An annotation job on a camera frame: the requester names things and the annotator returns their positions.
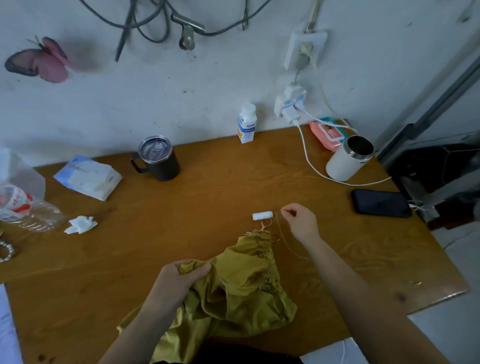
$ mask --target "mustard yellow top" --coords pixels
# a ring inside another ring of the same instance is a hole
[[[252,336],[293,320],[297,306],[280,285],[268,231],[240,237],[209,262],[212,269],[188,291],[155,349],[153,363],[190,363],[210,336]],[[195,260],[179,271],[189,273],[205,263]],[[131,312],[118,330],[126,328],[139,311],[140,307]]]

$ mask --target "butterfly decoration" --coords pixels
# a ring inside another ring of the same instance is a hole
[[[43,44],[35,38],[36,42],[31,42],[40,49],[25,49],[15,53],[6,60],[5,69],[24,76],[40,76],[41,79],[55,84],[65,81],[68,78],[66,67],[76,70],[65,52],[51,38],[43,37]]]

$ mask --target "desk surface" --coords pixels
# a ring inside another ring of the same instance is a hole
[[[331,156],[304,127],[309,156],[322,171]],[[117,336],[120,320],[143,301],[161,267],[208,259],[259,227],[251,213],[291,202],[310,208],[322,237],[372,286],[411,313],[464,293],[468,285],[425,224],[357,215],[343,186],[319,177],[305,161],[296,128],[176,146],[181,174],[158,182],[135,172],[129,155],[98,158],[124,180],[101,202],[70,191],[51,176],[61,165],[40,168],[47,200],[71,218],[94,216],[98,226],[82,235],[30,233],[4,226],[19,254],[0,266],[25,363],[40,355],[56,364],[96,363]],[[352,183],[386,177],[372,160]],[[375,190],[396,191],[387,181]],[[291,248],[306,255],[280,218]],[[271,231],[278,232],[273,223]],[[274,245],[281,283],[298,305],[289,326],[239,340],[267,351],[301,355],[349,336],[310,260]]]

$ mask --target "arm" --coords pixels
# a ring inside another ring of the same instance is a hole
[[[98,364],[148,364],[155,346],[170,328],[177,308],[187,291],[210,271],[204,264],[189,274],[181,275],[178,267],[184,260],[164,266],[137,317],[122,331]]]
[[[371,364],[449,363],[395,302],[370,288],[320,237],[306,207],[281,209],[293,236],[312,256],[353,338]]]

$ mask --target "black phone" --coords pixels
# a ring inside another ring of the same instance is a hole
[[[409,218],[412,210],[400,192],[363,190],[352,191],[353,208],[359,214]]]

